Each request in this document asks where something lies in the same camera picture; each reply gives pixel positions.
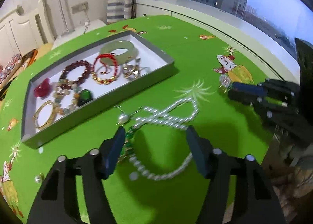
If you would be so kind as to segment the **grey jewelry tray box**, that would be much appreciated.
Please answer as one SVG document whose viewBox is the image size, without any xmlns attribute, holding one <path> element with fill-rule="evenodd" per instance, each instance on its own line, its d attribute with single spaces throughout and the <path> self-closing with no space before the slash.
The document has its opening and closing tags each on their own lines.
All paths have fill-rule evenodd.
<svg viewBox="0 0 313 224">
<path fill-rule="evenodd" d="M 141 59 L 139 63 L 141 75 L 139 78 L 126 79 L 122 75 L 122 72 L 119 71 L 117 73 L 117 80 L 104 86 L 96 83 L 91 77 L 88 77 L 82 84 L 82 89 L 90 90 L 93 94 L 93 100 L 76 108 L 69 114 L 64 116 L 57 115 L 54 123 L 42 130 L 37 130 L 34 126 L 33 115 L 44 102 L 53 99 L 53 97 L 49 95 L 43 99 L 36 98 L 34 96 L 35 87 L 46 78 L 49 78 L 50 83 L 57 82 L 63 69 L 73 62 L 85 60 L 92 63 L 99 55 L 102 46 L 113 41 L 130 41 L 134 44 L 138 51 L 137 58 Z M 30 79 L 22 113 L 21 143 L 32 149 L 41 147 L 94 115 L 155 83 L 167 79 L 174 75 L 174 73 L 174 59 L 132 31 L 118 33 L 75 50 L 49 65 Z"/>
</svg>

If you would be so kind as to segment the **white bed headboard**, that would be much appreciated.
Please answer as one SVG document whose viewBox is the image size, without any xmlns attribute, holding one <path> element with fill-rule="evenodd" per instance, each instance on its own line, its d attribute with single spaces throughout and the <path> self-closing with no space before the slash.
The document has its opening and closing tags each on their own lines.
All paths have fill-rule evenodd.
<svg viewBox="0 0 313 224">
<path fill-rule="evenodd" d="M 1 18 L 1 65 L 6 65 L 16 54 L 26 54 L 55 41 L 45 0 L 38 0 L 37 7 L 27 14 L 21 15 L 21 9 L 17 5 Z"/>
</svg>

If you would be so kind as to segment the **green jade bangle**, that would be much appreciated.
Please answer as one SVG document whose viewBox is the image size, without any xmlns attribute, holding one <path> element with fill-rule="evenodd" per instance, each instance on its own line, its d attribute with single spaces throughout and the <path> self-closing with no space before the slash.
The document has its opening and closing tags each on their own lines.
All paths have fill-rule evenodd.
<svg viewBox="0 0 313 224">
<path fill-rule="evenodd" d="M 113 41 L 102 46 L 99 54 L 112 54 L 117 64 L 122 65 L 136 59 L 138 51 L 130 41 Z"/>
</svg>

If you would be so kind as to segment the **red rose brooch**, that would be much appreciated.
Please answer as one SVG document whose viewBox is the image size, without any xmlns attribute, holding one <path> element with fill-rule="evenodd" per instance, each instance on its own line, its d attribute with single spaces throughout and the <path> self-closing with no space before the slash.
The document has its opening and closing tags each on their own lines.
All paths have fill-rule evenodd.
<svg viewBox="0 0 313 224">
<path fill-rule="evenodd" d="M 51 85 L 49 78 L 46 78 L 34 89 L 34 96 L 36 98 L 45 98 L 51 92 Z"/>
</svg>

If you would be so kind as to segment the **patterned pillow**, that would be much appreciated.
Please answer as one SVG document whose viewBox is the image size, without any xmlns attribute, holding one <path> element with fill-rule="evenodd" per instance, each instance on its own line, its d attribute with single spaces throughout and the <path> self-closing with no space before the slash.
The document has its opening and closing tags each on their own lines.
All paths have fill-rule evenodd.
<svg viewBox="0 0 313 224">
<path fill-rule="evenodd" d="M 7 82 L 11 79 L 11 77 L 15 74 L 17 69 L 22 65 L 22 56 L 21 54 L 15 54 L 7 65 L 1 71 L 1 87 L 6 85 Z"/>
</svg>

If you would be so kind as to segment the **white window sill cabinet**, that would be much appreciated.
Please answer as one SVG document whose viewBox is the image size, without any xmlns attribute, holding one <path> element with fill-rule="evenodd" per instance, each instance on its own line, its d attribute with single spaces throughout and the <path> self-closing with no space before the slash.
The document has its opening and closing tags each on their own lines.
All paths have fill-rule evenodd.
<svg viewBox="0 0 313 224">
<path fill-rule="evenodd" d="M 220 9 L 191 0 L 135 0 L 136 16 L 166 14 L 211 32 L 266 75 L 300 83 L 297 61 L 270 36 Z"/>
</svg>

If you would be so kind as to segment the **silver crystal brooch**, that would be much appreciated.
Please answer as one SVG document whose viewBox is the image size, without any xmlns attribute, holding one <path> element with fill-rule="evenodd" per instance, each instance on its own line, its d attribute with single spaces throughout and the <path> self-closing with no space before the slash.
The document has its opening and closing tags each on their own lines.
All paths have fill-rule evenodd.
<svg viewBox="0 0 313 224">
<path fill-rule="evenodd" d="M 232 84 L 231 79 L 226 74 L 220 75 L 219 82 L 220 88 L 223 88 L 224 90 L 227 90 Z"/>
</svg>

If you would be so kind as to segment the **green gem pendant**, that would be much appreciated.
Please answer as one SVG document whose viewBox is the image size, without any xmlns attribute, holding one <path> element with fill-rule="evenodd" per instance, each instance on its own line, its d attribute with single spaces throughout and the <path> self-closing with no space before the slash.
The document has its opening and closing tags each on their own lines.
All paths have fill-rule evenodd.
<svg viewBox="0 0 313 224">
<path fill-rule="evenodd" d="M 78 101 L 77 101 L 77 105 L 78 107 L 90 102 L 93 100 L 93 94 L 90 90 L 87 89 L 83 89 L 80 93 L 79 93 L 79 97 L 78 97 Z"/>
</svg>

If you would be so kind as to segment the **white nightstand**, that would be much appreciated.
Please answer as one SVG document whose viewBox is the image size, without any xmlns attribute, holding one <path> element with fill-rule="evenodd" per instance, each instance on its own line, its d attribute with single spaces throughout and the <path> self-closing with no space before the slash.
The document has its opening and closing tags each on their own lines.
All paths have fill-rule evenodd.
<svg viewBox="0 0 313 224">
<path fill-rule="evenodd" d="M 77 28 L 73 29 L 73 31 L 69 33 L 64 33 L 62 36 L 58 36 L 53 43 L 52 50 L 56 49 L 57 47 L 68 41 L 71 41 L 72 39 L 77 38 L 78 36 L 96 30 L 98 28 L 105 27 L 106 25 L 107 24 L 100 19 L 91 21 L 90 23 L 85 22 L 84 25 L 78 26 Z"/>
</svg>

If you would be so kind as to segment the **black orange striped cloth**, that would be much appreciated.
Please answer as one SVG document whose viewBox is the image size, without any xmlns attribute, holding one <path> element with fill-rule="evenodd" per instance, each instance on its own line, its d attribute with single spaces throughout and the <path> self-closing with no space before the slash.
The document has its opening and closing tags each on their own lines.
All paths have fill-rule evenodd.
<svg viewBox="0 0 313 224">
<path fill-rule="evenodd" d="M 36 59 L 36 55 L 38 54 L 38 50 L 34 49 L 22 56 L 22 65 L 17 69 L 15 74 L 11 77 L 11 79 L 7 82 L 6 85 L 3 85 L 1 87 L 1 101 L 5 98 L 6 93 L 8 91 L 9 86 L 13 82 L 14 79 L 17 78 L 17 76 L 23 72 L 27 67 L 29 67 L 32 63 L 34 63 Z"/>
</svg>

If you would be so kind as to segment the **wall power socket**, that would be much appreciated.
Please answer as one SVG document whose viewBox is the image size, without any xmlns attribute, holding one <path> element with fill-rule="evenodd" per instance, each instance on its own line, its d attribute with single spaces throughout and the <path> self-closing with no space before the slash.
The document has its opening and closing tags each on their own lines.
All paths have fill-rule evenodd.
<svg viewBox="0 0 313 224">
<path fill-rule="evenodd" d="M 76 4 L 76 5 L 71 7 L 72 14 L 76 14 L 76 13 L 82 12 L 82 11 L 87 11 L 88 9 L 89 9 L 89 5 L 88 5 L 87 1 Z"/>
</svg>

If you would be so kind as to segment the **gold bangle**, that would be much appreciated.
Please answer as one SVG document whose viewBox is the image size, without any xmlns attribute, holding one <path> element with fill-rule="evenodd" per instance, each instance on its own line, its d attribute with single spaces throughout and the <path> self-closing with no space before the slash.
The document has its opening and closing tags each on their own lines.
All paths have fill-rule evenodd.
<svg viewBox="0 0 313 224">
<path fill-rule="evenodd" d="M 44 102 L 34 113 L 33 122 L 37 130 L 42 130 L 54 123 L 58 112 L 58 105 L 48 100 Z"/>
</svg>

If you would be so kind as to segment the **thin white desk lamp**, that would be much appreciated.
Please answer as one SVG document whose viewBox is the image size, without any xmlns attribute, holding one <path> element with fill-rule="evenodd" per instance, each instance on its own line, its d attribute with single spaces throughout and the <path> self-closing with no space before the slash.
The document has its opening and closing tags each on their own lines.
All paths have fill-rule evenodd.
<svg viewBox="0 0 313 224">
<path fill-rule="evenodd" d="M 62 1 L 61 0 L 58 0 L 58 5 L 59 5 L 59 10 L 60 10 L 60 15 L 61 15 L 61 18 L 62 18 L 62 22 L 63 22 L 63 25 L 64 25 L 64 30 L 63 30 L 63 33 L 61 34 L 61 36 L 63 37 L 63 36 L 69 35 L 72 32 L 74 32 L 74 29 L 69 29 L 69 27 L 67 25 L 67 22 L 66 22 L 66 19 L 65 19 L 65 15 L 64 15 L 64 12 L 63 12 L 63 7 L 62 7 Z"/>
</svg>

